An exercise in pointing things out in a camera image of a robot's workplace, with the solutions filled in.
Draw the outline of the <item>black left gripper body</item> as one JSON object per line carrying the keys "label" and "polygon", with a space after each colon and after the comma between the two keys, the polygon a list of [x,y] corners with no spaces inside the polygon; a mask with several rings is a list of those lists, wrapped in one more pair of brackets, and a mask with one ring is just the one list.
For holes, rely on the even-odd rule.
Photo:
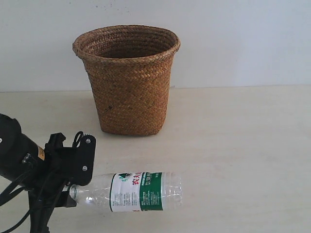
{"label": "black left gripper body", "polygon": [[69,188],[77,180],[76,165],[79,146],[48,145],[45,149],[31,145],[27,161],[32,171],[26,179],[31,209],[71,208],[77,202],[69,195]]}

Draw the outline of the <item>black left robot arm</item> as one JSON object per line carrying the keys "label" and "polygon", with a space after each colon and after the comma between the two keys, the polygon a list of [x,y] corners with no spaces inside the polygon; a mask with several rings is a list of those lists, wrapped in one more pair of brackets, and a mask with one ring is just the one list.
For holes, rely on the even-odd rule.
{"label": "black left robot arm", "polygon": [[40,147],[22,133],[15,118],[0,116],[0,175],[11,182],[1,192],[0,204],[8,203],[22,191],[27,191],[29,202],[29,210],[7,229],[8,233],[28,217],[32,233],[47,233],[54,209],[66,205],[68,195],[63,190],[73,180],[69,170],[73,149],[63,146],[65,139],[62,133],[54,133]]}

